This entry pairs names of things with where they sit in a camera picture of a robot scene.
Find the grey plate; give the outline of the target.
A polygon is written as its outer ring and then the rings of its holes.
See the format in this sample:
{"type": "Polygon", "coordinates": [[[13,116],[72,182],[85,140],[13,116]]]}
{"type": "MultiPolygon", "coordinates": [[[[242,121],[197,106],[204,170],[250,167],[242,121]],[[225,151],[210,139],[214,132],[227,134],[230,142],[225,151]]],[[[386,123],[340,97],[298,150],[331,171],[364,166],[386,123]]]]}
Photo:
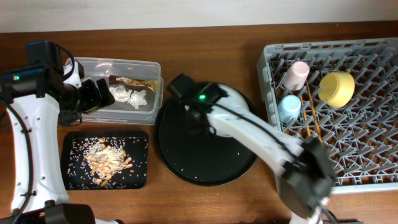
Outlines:
{"type": "Polygon", "coordinates": [[[251,124],[239,116],[249,113],[246,100],[234,88],[217,84],[218,88],[226,96],[219,98],[211,107],[211,113],[207,115],[211,127],[217,136],[224,138],[236,138],[245,136],[251,124]]]}

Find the brown snack wrapper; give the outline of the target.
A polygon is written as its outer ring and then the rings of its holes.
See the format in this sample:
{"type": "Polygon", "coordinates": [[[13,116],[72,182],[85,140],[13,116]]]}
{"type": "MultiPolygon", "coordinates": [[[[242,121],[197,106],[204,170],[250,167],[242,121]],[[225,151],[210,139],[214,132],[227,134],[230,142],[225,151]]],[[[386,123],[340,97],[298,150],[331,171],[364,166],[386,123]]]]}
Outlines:
{"type": "Polygon", "coordinates": [[[157,91],[158,80],[141,80],[119,76],[109,76],[109,85],[144,86],[153,92],[157,91]]]}

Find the yellow bowl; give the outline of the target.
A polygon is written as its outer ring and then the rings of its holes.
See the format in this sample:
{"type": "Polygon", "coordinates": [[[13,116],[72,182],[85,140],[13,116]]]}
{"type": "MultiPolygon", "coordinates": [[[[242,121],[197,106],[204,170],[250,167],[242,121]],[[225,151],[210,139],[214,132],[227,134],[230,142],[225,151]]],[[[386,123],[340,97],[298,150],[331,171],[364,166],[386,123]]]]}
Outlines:
{"type": "Polygon", "coordinates": [[[322,78],[320,86],[319,99],[332,108],[341,108],[352,98],[355,81],[350,73],[331,72],[322,78]]]}

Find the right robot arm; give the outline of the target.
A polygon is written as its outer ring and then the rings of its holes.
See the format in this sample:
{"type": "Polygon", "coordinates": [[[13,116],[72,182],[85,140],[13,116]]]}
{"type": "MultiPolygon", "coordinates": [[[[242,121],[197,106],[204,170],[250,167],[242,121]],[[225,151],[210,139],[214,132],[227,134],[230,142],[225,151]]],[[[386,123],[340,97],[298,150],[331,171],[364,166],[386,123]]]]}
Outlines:
{"type": "Polygon", "coordinates": [[[237,140],[262,159],[277,177],[281,201],[291,211],[291,223],[330,223],[338,219],[327,209],[334,172],[317,138],[301,140],[285,134],[250,112],[244,96],[219,83],[196,83],[184,74],[167,87],[186,112],[221,137],[237,140]]]}

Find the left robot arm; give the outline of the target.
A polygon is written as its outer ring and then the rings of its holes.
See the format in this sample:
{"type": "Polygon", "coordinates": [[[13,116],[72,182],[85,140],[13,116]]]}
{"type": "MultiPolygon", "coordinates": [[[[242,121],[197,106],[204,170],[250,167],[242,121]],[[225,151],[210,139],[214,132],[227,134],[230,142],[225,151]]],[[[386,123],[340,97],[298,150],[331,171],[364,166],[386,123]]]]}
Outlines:
{"type": "Polygon", "coordinates": [[[105,79],[84,80],[67,49],[48,40],[25,45],[27,65],[1,77],[11,121],[16,184],[11,216],[1,223],[101,223],[89,205],[70,203],[63,183],[57,126],[114,103],[105,79]]]}

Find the pink plastic cup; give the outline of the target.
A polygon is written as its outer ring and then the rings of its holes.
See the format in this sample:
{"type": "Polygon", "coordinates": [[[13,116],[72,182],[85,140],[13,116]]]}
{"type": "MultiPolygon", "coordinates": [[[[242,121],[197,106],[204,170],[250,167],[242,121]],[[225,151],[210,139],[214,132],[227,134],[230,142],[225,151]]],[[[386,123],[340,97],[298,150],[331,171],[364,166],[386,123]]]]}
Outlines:
{"type": "Polygon", "coordinates": [[[309,71],[310,67],[305,62],[294,62],[286,72],[283,86],[292,91],[300,90],[307,80],[309,71]]]}

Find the wooden chopstick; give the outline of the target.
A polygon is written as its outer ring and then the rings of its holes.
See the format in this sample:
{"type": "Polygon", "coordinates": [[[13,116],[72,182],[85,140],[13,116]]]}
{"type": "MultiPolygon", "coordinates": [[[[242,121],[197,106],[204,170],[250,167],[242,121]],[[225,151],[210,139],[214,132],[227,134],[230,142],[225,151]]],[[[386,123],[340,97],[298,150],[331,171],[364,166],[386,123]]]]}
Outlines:
{"type": "Polygon", "coordinates": [[[311,94],[311,91],[310,91],[310,86],[309,86],[308,80],[306,80],[305,83],[306,83],[306,86],[307,86],[308,98],[309,98],[309,101],[310,101],[310,104],[311,104],[311,110],[312,110],[313,117],[314,117],[315,129],[317,130],[317,136],[318,136],[319,141],[320,141],[321,143],[323,143],[323,139],[322,139],[322,136],[321,136],[320,127],[319,127],[319,125],[318,125],[317,113],[316,113],[316,111],[315,111],[315,104],[314,104],[314,102],[313,102],[313,98],[312,98],[312,94],[311,94]]]}
{"type": "Polygon", "coordinates": [[[305,101],[303,96],[300,97],[300,101],[301,101],[302,108],[303,108],[302,109],[302,114],[303,114],[303,119],[305,121],[305,129],[307,131],[307,138],[309,138],[309,137],[312,136],[312,134],[311,134],[311,129],[309,127],[309,123],[307,122],[308,116],[307,116],[306,110],[310,106],[310,103],[308,101],[305,101]]]}

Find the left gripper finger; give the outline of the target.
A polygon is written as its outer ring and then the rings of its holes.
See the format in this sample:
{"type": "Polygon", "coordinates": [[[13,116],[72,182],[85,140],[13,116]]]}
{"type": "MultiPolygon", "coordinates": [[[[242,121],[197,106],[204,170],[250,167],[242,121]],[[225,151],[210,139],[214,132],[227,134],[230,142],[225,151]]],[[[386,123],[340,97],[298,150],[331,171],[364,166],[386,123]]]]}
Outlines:
{"type": "Polygon", "coordinates": [[[113,94],[110,92],[108,84],[104,78],[96,81],[99,93],[101,95],[100,104],[101,108],[112,105],[115,102],[113,94]]]}
{"type": "Polygon", "coordinates": [[[98,109],[100,106],[100,93],[93,80],[86,80],[80,88],[80,108],[98,109]]]}

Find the white tissue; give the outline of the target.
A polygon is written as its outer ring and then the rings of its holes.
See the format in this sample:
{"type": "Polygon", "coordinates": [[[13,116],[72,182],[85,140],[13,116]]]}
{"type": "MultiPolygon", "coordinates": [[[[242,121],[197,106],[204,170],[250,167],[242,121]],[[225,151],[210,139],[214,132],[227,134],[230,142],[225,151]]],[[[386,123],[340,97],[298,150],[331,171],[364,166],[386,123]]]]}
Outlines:
{"type": "Polygon", "coordinates": [[[113,95],[115,101],[125,103],[127,102],[132,94],[132,90],[127,89],[123,85],[109,87],[109,91],[113,95]]]}
{"type": "Polygon", "coordinates": [[[147,93],[145,90],[134,90],[134,92],[130,95],[130,99],[128,99],[127,102],[136,110],[138,110],[140,106],[145,106],[147,104],[146,94],[147,93]]]}

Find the blue plastic cup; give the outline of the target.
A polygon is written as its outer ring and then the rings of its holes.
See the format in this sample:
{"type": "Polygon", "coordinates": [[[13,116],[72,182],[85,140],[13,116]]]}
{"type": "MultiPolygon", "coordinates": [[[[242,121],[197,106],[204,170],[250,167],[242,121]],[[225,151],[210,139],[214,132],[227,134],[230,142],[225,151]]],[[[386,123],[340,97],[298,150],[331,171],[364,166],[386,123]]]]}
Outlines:
{"type": "Polygon", "coordinates": [[[295,95],[287,95],[280,101],[277,109],[280,122],[289,123],[299,117],[301,101],[295,95]]]}

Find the food scraps pile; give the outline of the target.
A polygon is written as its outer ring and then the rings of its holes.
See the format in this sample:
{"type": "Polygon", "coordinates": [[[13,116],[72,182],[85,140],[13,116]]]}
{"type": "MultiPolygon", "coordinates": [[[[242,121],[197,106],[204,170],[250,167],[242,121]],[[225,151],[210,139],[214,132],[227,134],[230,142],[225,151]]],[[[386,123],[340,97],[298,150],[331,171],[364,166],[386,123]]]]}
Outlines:
{"type": "Polygon", "coordinates": [[[100,189],[111,185],[116,174],[121,174],[124,170],[131,171],[132,158],[124,149],[125,145],[124,138],[93,138],[83,151],[83,157],[91,169],[93,183],[100,189]]]}

